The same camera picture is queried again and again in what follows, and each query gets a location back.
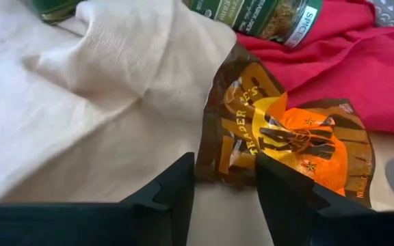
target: red cloth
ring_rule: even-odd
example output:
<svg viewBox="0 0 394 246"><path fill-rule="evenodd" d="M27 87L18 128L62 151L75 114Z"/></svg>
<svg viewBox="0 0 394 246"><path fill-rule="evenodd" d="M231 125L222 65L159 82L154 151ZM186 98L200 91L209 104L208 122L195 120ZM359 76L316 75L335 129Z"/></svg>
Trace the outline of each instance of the red cloth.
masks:
<svg viewBox="0 0 394 246"><path fill-rule="evenodd" d="M325 0L319 19L294 49L238 35L288 91L289 107L349 98L371 131L394 133L394 28L375 27L364 0Z"/></svg>

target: cream fabric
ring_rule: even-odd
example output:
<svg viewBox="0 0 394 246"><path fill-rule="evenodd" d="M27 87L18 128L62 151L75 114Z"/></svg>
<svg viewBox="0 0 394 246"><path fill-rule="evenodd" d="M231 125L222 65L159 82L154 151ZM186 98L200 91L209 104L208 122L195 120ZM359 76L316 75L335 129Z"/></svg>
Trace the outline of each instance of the cream fabric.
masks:
<svg viewBox="0 0 394 246"><path fill-rule="evenodd" d="M197 152L234 43L178 0L91 0L60 28L0 0L0 202L119 201ZM393 140L373 139L379 210L394 209ZM270 242L256 191L196 187L188 245Z"/></svg>

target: spice jar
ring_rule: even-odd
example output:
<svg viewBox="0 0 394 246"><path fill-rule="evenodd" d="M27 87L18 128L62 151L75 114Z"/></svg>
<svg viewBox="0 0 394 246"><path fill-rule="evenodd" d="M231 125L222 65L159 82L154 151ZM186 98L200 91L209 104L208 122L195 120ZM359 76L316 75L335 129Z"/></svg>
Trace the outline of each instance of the spice jar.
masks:
<svg viewBox="0 0 394 246"><path fill-rule="evenodd" d="M297 46L311 30L322 0L183 0L193 11L234 30L288 47Z"/></svg>
<svg viewBox="0 0 394 246"><path fill-rule="evenodd" d="M74 16L77 4L83 0L21 0L48 24L57 24Z"/></svg>

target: crumpled bag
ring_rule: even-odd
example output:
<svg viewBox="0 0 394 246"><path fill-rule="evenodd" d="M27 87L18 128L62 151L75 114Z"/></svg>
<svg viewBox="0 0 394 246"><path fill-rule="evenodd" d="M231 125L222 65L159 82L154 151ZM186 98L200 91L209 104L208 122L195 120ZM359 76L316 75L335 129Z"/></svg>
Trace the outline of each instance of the crumpled bag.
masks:
<svg viewBox="0 0 394 246"><path fill-rule="evenodd" d="M322 99L287 110L288 97L254 55L235 45L209 92L197 176L237 187L254 185L255 157L263 152L371 207L375 156L350 102Z"/></svg>

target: black plastic part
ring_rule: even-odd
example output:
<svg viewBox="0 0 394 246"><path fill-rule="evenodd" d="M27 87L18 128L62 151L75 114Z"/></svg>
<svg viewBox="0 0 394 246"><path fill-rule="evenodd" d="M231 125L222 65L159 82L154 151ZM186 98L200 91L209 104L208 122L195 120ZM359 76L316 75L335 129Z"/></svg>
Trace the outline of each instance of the black plastic part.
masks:
<svg viewBox="0 0 394 246"><path fill-rule="evenodd" d="M121 203L0 205L0 246L184 246L194 200L187 153Z"/></svg>
<svg viewBox="0 0 394 246"><path fill-rule="evenodd" d="M264 155L257 189L275 246L394 245L394 213L377 213Z"/></svg>

